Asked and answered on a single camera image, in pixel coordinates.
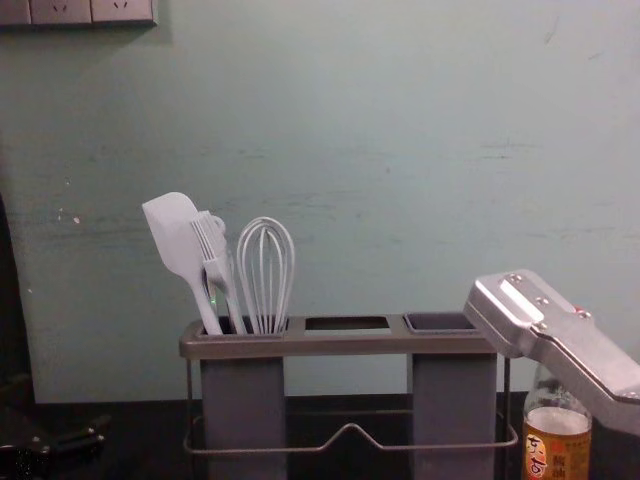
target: white whisk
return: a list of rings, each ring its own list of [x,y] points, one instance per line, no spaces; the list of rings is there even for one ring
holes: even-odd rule
[[[284,226],[268,217],[247,224],[238,240],[237,265],[254,333],[286,327],[296,254]]]

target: utensil holder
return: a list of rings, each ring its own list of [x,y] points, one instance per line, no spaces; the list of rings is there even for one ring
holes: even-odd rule
[[[413,444],[385,445],[349,422],[322,445],[287,446],[283,358],[373,354],[407,355]],[[518,441],[511,426],[509,440],[495,441],[497,355],[462,313],[293,317],[281,335],[210,336],[194,322],[180,355],[189,398],[184,448],[208,459],[210,480],[286,480],[288,454],[321,453],[347,431],[381,452],[411,452],[414,480],[493,480],[495,449]],[[205,449],[192,442],[193,361],[202,376]]]

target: electrical outlet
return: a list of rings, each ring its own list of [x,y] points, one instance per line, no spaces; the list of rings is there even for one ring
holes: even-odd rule
[[[152,0],[91,0],[93,23],[154,23]]]
[[[30,23],[29,0],[0,0],[0,27]]]
[[[90,0],[31,0],[31,21],[34,25],[91,23],[91,2]]]

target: dark countertop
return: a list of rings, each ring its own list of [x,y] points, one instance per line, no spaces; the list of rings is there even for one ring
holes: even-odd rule
[[[521,429],[523,393],[512,394],[512,425]],[[358,411],[357,422],[386,443],[408,440],[408,397],[374,395],[294,398],[288,401],[290,443],[324,442],[353,415],[328,411]],[[370,412],[395,409],[395,415]],[[112,416],[105,450],[99,462],[58,473],[54,480],[164,480],[187,479],[188,460],[182,450],[187,424],[184,401],[38,405],[29,412],[52,433],[83,427],[102,414]],[[510,452],[509,479],[520,478],[520,446]],[[406,453],[379,453],[358,436],[347,436],[321,455],[289,457],[291,480],[409,479]],[[638,480],[640,439],[594,426],[592,480]]]

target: wall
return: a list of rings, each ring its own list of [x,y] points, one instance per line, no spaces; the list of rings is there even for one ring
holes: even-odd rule
[[[0,36],[0,188],[39,401],[184,395],[195,305],[140,209],[173,190],[236,236],[260,214],[289,227],[293,313],[459,309],[476,276],[525,266],[640,360],[634,2],[160,14],[150,31]],[[295,361],[287,381],[403,391],[404,360]]]

